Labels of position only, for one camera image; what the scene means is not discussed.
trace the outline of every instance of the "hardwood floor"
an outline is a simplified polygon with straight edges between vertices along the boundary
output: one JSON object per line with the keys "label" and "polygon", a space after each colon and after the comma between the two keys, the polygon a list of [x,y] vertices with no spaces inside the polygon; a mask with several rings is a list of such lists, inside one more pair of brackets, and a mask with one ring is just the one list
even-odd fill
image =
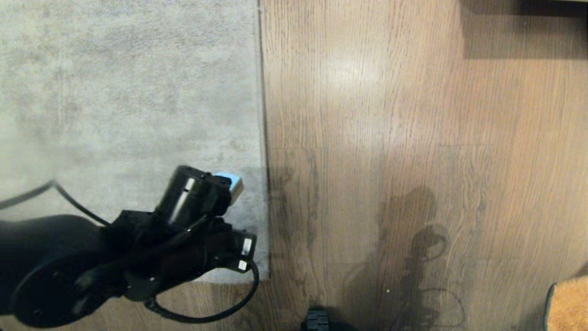
{"label": "hardwood floor", "polygon": [[[574,6],[261,0],[271,279],[211,325],[116,300],[62,329],[299,330],[319,305],[360,330],[539,330],[549,286],[588,261]],[[161,301],[206,315],[247,291]]]}

